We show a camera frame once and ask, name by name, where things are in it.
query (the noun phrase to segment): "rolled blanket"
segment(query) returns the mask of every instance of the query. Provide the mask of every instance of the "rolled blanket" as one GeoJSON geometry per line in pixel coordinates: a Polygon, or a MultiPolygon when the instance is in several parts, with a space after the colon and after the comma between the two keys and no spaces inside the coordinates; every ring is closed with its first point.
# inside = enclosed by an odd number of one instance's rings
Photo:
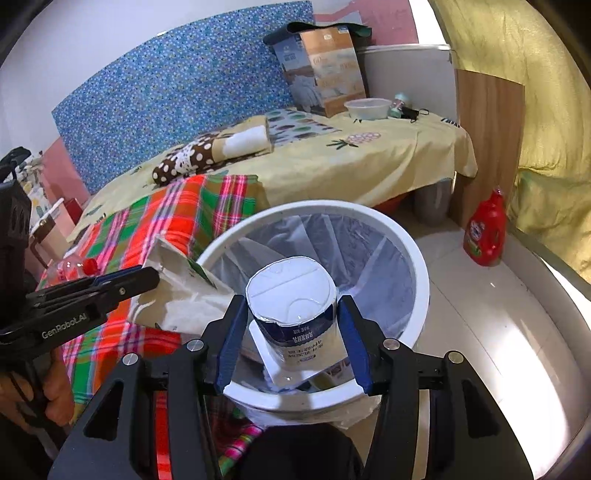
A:
{"type": "Polygon", "coordinates": [[[257,115],[222,131],[199,135],[177,150],[173,150],[152,172],[154,183],[168,185],[174,178],[191,171],[207,173],[215,164],[272,151],[269,126],[265,115],[257,115]]]}

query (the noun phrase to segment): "metal bolt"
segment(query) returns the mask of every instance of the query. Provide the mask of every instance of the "metal bolt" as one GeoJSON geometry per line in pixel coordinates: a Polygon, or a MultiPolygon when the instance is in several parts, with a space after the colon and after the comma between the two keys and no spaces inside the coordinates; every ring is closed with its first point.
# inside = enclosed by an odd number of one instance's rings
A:
{"type": "Polygon", "coordinates": [[[128,353],[123,357],[124,365],[133,365],[138,361],[138,356],[135,353],[128,353]]]}
{"type": "Polygon", "coordinates": [[[400,348],[400,342],[395,338],[386,338],[384,340],[384,346],[388,350],[398,350],[400,348]]]}
{"type": "Polygon", "coordinates": [[[205,344],[199,339],[191,340],[187,344],[187,350],[190,350],[191,352],[197,352],[198,350],[201,350],[204,346],[205,344]]]}
{"type": "Polygon", "coordinates": [[[464,356],[460,352],[449,352],[447,357],[453,364],[461,364],[464,361],[464,356]]]}

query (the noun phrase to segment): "blue floral board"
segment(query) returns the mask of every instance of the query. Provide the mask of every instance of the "blue floral board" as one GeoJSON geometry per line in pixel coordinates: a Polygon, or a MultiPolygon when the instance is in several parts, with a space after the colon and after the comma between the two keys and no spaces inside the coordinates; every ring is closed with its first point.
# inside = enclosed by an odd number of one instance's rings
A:
{"type": "Polygon", "coordinates": [[[310,2],[245,8],[154,37],[96,73],[53,110],[91,193],[172,145],[292,105],[262,38],[313,22],[310,2]]]}

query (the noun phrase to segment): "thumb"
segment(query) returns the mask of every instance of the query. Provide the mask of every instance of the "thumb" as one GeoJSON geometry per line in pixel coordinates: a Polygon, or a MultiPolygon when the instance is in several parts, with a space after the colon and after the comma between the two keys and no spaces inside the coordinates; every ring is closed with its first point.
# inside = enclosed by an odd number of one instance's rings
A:
{"type": "MultiPolygon", "coordinates": [[[[23,377],[18,374],[12,374],[14,380],[16,380],[18,386],[27,396],[29,400],[33,399],[33,389],[23,377]]],[[[20,396],[18,390],[12,384],[12,380],[7,374],[0,374],[0,399],[11,400],[15,402],[22,402],[23,399],[20,396]]]]}

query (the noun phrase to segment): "white trash can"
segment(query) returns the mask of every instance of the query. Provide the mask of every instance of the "white trash can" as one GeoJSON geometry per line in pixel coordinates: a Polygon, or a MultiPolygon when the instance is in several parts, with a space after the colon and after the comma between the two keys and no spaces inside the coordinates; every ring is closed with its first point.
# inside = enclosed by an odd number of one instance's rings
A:
{"type": "MultiPolygon", "coordinates": [[[[260,268],[298,255],[319,262],[339,296],[352,295],[361,314],[378,322],[386,336],[414,346],[429,304],[427,266],[409,234],[368,207],[309,200],[270,208],[215,239],[198,262],[244,295],[260,268]]],[[[239,362],[224,395],[261,426],[332,422],[348,428],[379,404],[355,380],[315,393],[277,394],[264,385],[262,373],[239,362]]]]}

